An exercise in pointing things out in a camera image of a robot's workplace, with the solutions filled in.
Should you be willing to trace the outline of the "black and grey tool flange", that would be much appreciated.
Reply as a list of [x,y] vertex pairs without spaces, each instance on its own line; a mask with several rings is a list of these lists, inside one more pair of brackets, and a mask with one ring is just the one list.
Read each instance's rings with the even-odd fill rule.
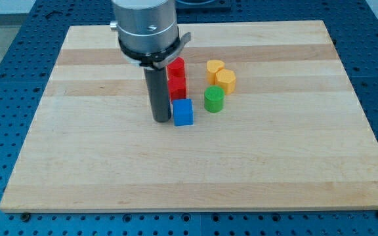
[[132,65],[144,69],[163,69],[177,59],[191,33],[180,36],[178,28],[145,28],[142,32],[117,29],[117,39],[123,57]]

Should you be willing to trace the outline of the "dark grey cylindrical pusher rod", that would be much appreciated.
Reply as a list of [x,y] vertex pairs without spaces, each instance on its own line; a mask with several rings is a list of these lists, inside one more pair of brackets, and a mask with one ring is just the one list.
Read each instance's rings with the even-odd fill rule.
[[144,69],[152,116],[156,122],[164,123],[171,118],[169,89],[165,68]]

